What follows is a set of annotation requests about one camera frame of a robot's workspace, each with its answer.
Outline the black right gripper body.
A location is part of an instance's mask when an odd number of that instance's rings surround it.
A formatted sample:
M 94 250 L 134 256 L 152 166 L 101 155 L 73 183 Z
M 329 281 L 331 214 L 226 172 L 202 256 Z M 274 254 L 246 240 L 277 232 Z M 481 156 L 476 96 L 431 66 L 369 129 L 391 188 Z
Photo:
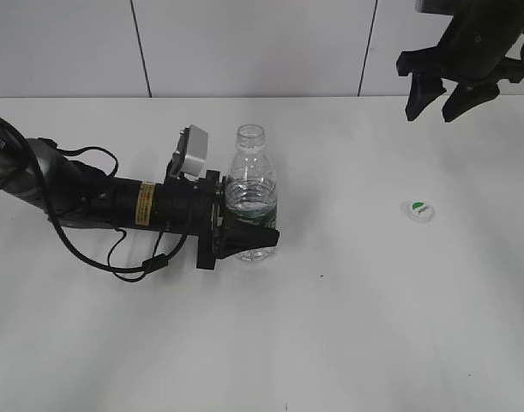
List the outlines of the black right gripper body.
M 519 83 L 524 63 L 508 58 L 524 31 L 524 8 L 458 8 L 437 45 L 403 51 L 399 76 L 427 73 L 463 84 Z

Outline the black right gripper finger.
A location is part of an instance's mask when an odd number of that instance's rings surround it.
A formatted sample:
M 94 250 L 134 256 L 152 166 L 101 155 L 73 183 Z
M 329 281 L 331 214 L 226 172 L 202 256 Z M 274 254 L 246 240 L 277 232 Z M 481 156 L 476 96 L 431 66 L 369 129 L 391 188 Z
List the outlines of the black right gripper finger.
M 500 89 L 496 83 L 478 86 L 457 85 L 443 106 L 444 122 L 451 123 L 474 107 L 494 100 L 499 94 Z
M 406 106 L 407 120 L 415 120 L 430 103 L 445 92 L 441 77 L 413 72 Z

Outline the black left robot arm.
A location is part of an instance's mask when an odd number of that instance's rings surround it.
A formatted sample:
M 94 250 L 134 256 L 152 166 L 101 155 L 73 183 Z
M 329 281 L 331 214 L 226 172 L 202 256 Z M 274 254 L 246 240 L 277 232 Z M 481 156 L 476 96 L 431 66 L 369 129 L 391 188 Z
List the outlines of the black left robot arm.
M 82 149 L 64 150 L 50 139 L 25 138 L 0 118 L 0 192 L 43 210 L 76 258 L 125 282 L 138 282 L 166 267 L 190 236 L 197 239 L 197 268 L 211 270 L 219 259 L 277 245 L 280 234 L 231 214 L 225 179 L 214 170 L 200 175 L 207 151 L 207 132 L 190 125 L 180 133 L 163 183 L 122 179 L 78 161 Z M 121 268 L 83 255 L 65 228 L 174 233 L 179 241 L 168 253 Z

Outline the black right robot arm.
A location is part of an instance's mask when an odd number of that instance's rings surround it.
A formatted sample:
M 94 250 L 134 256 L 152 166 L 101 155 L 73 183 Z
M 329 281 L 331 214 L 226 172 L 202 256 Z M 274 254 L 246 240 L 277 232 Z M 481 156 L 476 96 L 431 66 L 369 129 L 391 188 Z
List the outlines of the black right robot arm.
M 403 51 L 396 61 L 398 75 L 412 77 L 408 121 L 446 92 L 443 80 L 456 83 L 442 108 L 449 123 L 494 100 L 501 80 L 524 79 L 524 1 L 417 1 L 415 9 L 452 20 L 437 45 Z

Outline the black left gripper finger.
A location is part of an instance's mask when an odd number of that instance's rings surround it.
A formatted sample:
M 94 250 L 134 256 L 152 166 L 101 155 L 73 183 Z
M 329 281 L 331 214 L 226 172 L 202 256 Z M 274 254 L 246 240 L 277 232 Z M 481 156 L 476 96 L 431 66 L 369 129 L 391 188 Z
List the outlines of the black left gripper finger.
M 280 232 L 271 227 L 247 223 L 223 224 L 218 236 L 218 259 L 251 252 L 269 254 L 278 244 Z

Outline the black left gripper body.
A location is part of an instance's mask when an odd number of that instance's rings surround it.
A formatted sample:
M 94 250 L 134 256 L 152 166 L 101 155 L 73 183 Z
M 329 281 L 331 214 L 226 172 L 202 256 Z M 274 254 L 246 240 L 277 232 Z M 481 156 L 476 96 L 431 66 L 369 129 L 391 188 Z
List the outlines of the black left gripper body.
M 217 252 L 217 219 L 223 199 L 223 180 L 220 172 L 206 171 L 197 180 L 183 173 L 168 176 L 155 190 L 155 230 L 179 236 L 178 243 L 166 254 L 173 259 L 189 236 L 197 238 L 196 267 L 212 270 Z

